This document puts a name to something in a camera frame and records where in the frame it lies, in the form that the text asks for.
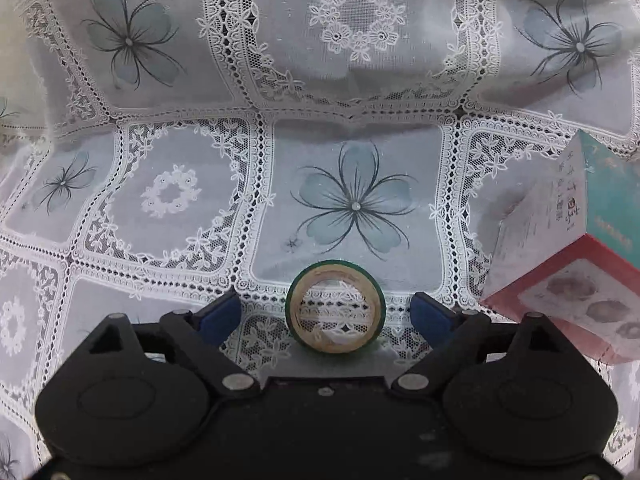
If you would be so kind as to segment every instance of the cardboard box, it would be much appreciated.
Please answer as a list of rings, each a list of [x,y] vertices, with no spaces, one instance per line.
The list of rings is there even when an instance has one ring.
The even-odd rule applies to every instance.
[[[539,311],[583,353],[640,359],[640,176],[583,131],[504,220],[481,303]]]

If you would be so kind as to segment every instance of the green tape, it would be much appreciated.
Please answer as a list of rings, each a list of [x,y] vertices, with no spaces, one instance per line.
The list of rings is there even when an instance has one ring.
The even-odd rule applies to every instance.
[[[308,332],[300,323],[300,308],[305,293],[322,280],[342,280],[355,286],[372,309],[373,323],[362,338],[353,343],[340,344],[332,341],[324,333]],[[343,354],[354,352],[374,341],[385,324],[385,297],[378,282],[363,268],[342,260],[324,260],[312,264],[299,273],[289,287],[285,302],[287,326],[293,337],[302,345],[318,352]]]

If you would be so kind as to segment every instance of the metal bolt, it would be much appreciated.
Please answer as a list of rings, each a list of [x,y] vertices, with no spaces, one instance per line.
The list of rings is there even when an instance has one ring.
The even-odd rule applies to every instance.
[[[398,379],[398,385],[404,390],[422,390],[429,380],[422,374],[404,374]]]
[[[232,392],[246,390],[254,385],[254,378],[247,374],[231,374],[222,379],[222,385]]]
[[[318,390],[318,395],[322,397],[331,397],[333,394],[334,394],[334,391],[328,386],[325,386],[324,388],[320,388]]]

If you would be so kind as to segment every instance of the roll of tape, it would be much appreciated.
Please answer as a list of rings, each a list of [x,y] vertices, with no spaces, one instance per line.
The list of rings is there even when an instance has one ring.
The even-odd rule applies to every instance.
[[[340,280],[358,289],[365,303],[372,311],[372,323],[361,338],[348,343],[338,343],[321,330],[304,330],[300,311],[306,292],[322,280]],[[385,323],[385,297],[380,286],[371,275],[359,266],[341,260],[325,260],[308,266],[291,283],[285,303],[287,325],[296,340],[319,352],[345,354],[362,348],[378,337]]]

